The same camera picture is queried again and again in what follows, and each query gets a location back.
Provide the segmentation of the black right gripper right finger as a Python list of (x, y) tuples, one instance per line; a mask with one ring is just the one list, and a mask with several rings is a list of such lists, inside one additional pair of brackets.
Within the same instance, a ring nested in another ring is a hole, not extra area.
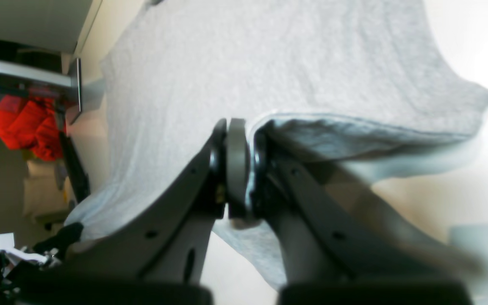
[(232, 119), (226, 137), (229, 216), (265, 220), (287, 284), (279, 305), (470, 305), (465, 286), (404, 254), (358, 224), (310, 172)]

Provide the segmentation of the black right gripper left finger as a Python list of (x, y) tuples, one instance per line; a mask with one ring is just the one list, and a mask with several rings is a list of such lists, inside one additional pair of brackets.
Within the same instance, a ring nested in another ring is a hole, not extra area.
[(64, 264), (25, 279), (16, 305), (211, 305), (200, 286), (225, 177), (227, 122), (144, 212)]

